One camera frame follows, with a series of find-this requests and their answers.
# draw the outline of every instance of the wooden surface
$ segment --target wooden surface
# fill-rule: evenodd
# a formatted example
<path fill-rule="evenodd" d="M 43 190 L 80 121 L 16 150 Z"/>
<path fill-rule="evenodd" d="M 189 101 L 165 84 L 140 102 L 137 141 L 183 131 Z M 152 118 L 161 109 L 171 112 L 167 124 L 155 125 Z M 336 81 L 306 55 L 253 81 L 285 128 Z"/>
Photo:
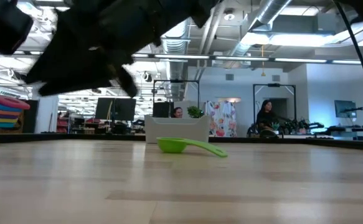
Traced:
<path fill-rule="evenodd" d="M 0 145 L 0 224 L 363 224 L 363 151 L 123 141 Z"/>

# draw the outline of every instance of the person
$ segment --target person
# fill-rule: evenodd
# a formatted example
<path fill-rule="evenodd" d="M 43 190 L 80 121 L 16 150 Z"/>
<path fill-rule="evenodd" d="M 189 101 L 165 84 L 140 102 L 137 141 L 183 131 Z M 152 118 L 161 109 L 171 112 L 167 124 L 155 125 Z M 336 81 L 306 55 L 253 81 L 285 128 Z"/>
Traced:
<path fill-rule="evenodd" d="M 271 101 L 265 100 L 262 104 L 262 108 L 257 113 L 256 122 L 257 122 L 259 131 L 263 131 L 263 130 L 273 131 L 274 130 L 271 127 L 271 124 L 278 122 L 278 119 L 277 119 L 277 115 L 274 112 L 272 112 L 272 110 L 271 110 L 272 107 L 273 107 L 273 105 L 272 105 Z"/>
<path fill-rule="evenodd" d="M 182 109 L 181 107 L 174 108 L 171 113 L 172 118 L 182 118 Z"/>

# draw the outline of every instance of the floral fabric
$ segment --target floral fabric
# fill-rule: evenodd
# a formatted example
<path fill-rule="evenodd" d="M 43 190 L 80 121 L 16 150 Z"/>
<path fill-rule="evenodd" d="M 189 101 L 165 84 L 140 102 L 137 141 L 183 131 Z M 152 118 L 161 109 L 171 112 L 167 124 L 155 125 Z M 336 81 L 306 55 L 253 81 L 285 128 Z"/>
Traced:
<path fill-rule="evenodd" d="M 210 131 L 215 137 L 237 137 L 237 122 L 233 103 L 207 101 L 205 113 L 210 116 Z"/>

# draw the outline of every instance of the desk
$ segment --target desk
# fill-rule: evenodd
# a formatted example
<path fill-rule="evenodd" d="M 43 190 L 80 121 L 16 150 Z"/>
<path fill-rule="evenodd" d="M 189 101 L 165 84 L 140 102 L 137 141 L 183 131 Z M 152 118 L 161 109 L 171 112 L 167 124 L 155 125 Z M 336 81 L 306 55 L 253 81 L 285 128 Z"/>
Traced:
<path fill-rule="evenodd" d="M 0 223 L 363 223 L 363 151 L 218 145 L 0 144 Z"/>

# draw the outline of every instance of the measuring scoop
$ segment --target measuring scoop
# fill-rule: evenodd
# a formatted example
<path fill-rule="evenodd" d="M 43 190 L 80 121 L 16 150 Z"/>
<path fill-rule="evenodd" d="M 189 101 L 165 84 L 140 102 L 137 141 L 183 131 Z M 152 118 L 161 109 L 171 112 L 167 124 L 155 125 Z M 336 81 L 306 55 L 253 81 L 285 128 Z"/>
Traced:
<path fill-rule="evenodd" d="M 219 157 L 227 157 L 228 154 L 221 148 L 206 142 L 183 138 L 157 138 L 158 146 L 165 153 L 182 153 L 187 146 L 197 146 L 206 149 Z"/>

